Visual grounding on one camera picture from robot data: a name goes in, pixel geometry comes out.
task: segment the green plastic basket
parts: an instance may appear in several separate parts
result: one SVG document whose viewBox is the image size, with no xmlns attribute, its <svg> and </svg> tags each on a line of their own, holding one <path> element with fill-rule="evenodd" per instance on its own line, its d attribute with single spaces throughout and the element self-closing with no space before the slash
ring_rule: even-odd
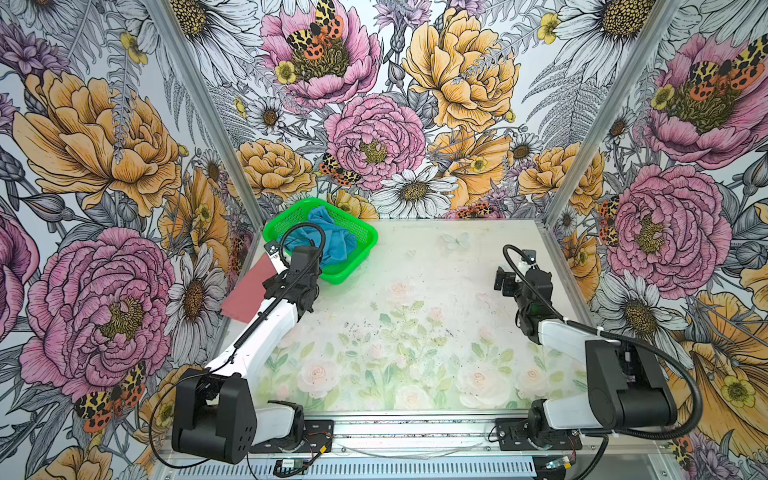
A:
<svg viewBox="0 0 768 480">
<path fill-rule="evenodd" d="M 323 268 L 320 278 L 328 283 L 338 285 L 368 257 L 371 249 L 379 241 L 379 232 L 366 222 L 355 218 L 344 210 L 334 207 L 319 198 L 305 198 L 293 204 L 291 208 L 282 212 L 264 227 L 262 237 L 266 242 L 279 240 L 279 238 L 297 223 L 306 222 L 313 208 L 325 207 L 336 225 L 346 228 L 357 237 L 357 248 L 341 263 L 328 265 Z"/>
</svg>

